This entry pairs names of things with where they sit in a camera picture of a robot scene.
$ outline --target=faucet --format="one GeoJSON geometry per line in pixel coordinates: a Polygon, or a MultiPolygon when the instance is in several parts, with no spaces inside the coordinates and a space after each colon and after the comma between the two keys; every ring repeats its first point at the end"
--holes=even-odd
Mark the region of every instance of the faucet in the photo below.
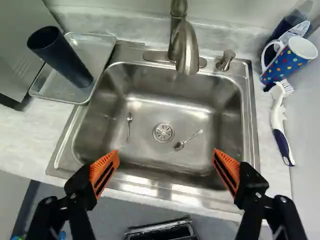
{"type": "Polygon", "coordinates": [[[197,36],[192,25],[186,20],[187,0],[171,0],[170,42],[167,52],[148,50],[143,58],[151,62],[175,63],[181,74],[192,75],[207,65],[207,60],[199,57],[197,36]]]}

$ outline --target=metal tray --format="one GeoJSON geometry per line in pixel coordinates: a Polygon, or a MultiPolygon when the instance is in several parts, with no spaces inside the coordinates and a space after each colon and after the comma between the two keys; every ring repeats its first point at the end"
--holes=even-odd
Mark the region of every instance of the metal tray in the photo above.
{"type": "Polygon", "coordinates": [[[29,94],[41,99],[84,105],[90,101],[117,39],[111,34],[78,32],[68,32],[64,37],[92,74],[93,83],[78,88],[45,63],[31,85],[29,94]]]}

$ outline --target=gray countertop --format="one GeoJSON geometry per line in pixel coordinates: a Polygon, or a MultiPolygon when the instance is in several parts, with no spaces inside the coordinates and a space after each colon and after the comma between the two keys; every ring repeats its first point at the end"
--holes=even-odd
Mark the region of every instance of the gray countertop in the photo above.
{"type": "MultiPolygon", "coordinates": [[[[260,89],[259,74],[254,72],[257,127],[261,174],[270,188],[267,194],[291,197],[289,168],[282,162],[269,125],[272,98],[260,89]]],[[[0,105],[0,169],[39,182],[63,186],[64,179],[45,174],[51,154],[60,137],[73,105],[33,98],[22,112],[0,105]]],[[[212,210],[201,212],[187,204],[176,204],[106,188],[103,196],[148,204],[167,209],[237,221],[240,216],[212,210]]]]}
{"type": "MultiPolygon", "coordinates": [[[[67,31],[108,31],[118,39],[165,48],[169,40],[166,35],[169,34],[170,25],[167,18],[157,20],[138,16],[133,19],[90,15],[87,12],[56,12],[55,15],[60,18],[67,31]]],[[[257,64],[259,61],[254,57],[258,46],[265,39],[264,30],[230,24],[218,28],[208,23],[193,25],[200,55],[203,57],[212,51],[215,55],[221,55],[223,50],[232,48],[238,58],[252,60],[261,174],[270,184],[268,196],[281,194],[291,198],[289,168],[282,161],[269,122],[273,99],[270,94],[262,91],[258,72],[260,68],[257,64]]],[[[45,170],[72,109],[73,105],[70,104],[36,98],[22,112],[0,105],[0,169],[47,184],[63,186],[65,180],[48,176],[45,170]]],[[[238,221],[241,218],[234,213],[218,210],[205,212],[183,203],[176,204],[108,188],[103,191],[102,196],[227,220],[238,221]]]]}

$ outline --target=polka dot mug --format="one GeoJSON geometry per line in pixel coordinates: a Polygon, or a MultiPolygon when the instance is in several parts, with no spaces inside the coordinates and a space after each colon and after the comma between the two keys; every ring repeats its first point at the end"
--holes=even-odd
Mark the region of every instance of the polka dot mug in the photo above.
{"type": "Polygon", "coordinates": [[[260,81],[268,85],[287,78],[295,70],[302,68],[318,56],[318,50],[309,40],[301,36],[293,36],[285,46],[281,40],[269,42],[261,55],[261,67],[263,74],[260,81]],[[265,65],[265,53],[268,47],[278,45],[275,58],[268,66],[265,65]]]}

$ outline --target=mug handle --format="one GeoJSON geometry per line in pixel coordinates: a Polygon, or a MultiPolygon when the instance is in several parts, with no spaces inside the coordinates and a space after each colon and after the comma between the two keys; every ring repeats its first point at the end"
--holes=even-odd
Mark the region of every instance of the mug handle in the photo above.
{"type": "Polygon", "coordinates": [[[279,46],[278,52],[276,53],[277,55],[279,52],[281,52],[285,48],[285,45],[281,40],[272,40],[271,42],[269,42],[265,46],[265,48],[263,49],[262,54],[261,54],[262,73],[264,73],[268,69],[268,67],[265,65],[265,54],[266,54],[267,48],[270,47],[271,45],[278,45],[279,46]]]}

